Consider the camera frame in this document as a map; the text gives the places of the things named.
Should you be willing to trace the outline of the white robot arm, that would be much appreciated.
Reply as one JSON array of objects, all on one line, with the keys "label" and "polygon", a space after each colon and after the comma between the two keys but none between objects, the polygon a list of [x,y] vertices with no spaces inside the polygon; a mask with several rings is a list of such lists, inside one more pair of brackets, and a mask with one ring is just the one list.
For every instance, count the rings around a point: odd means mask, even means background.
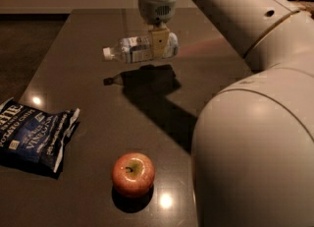
[{"label": "white robot arm", "polygon": [[[176,0],[138,0],[156,32]],[[314,24],[287,0],[192,0],[252,70],[200,113],[198,227],[314,227]]]}]

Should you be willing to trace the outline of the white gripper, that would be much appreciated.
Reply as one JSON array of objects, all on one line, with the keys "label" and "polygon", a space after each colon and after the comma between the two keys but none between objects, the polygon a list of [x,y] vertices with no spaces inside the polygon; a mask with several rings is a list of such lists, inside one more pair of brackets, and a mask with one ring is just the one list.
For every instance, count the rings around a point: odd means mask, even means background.
[{"label": "white gripper", "polygon": [[154,25],[149,31],[151,51],[154,59],[163,56],[170,31],[165,24],[175,14],[177,0],[138,0],[138,10],[149,25]]}]

